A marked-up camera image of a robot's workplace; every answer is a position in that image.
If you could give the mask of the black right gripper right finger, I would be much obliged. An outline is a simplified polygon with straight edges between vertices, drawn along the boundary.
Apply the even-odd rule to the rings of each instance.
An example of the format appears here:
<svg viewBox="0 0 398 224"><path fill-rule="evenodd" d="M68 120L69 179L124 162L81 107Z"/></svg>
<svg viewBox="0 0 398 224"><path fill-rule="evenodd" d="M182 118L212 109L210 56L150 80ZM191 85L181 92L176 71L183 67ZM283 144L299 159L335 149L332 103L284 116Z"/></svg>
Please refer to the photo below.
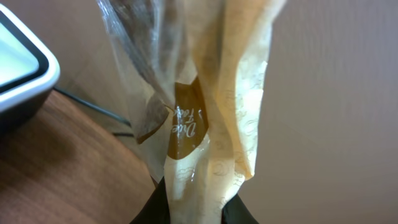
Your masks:
<svg viewBox="0 0 398 224"><path fill-rule="evenodd" d="M222 224L259 224L251 215L238 194L236 194L222 209Z"/></svg>

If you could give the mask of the white brown cookie bag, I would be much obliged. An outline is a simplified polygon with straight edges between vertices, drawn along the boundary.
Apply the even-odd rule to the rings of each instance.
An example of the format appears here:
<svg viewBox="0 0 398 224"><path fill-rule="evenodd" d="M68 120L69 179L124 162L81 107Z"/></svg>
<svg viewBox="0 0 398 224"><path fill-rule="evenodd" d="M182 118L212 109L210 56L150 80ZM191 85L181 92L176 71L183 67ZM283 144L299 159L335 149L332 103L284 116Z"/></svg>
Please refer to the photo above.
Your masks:
<svg viewBox="0 0 398 224"><path fill-rule="evenodd" d="M170 223L221 223L255 174L272 25L284 2L99 1L137 142L157 152Z"/></svg>

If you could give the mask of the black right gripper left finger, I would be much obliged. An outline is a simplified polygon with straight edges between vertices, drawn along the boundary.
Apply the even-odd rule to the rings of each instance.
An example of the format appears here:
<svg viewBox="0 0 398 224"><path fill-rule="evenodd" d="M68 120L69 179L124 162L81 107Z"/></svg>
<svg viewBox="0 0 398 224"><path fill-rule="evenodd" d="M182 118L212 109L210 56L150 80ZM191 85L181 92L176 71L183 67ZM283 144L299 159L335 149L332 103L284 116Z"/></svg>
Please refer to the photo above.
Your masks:
<svg viewBox="0 0 398 224"><path fill-rule="evenodd" d="M158 183L142 210L130 224L170 224L164 178Z"/></svg>

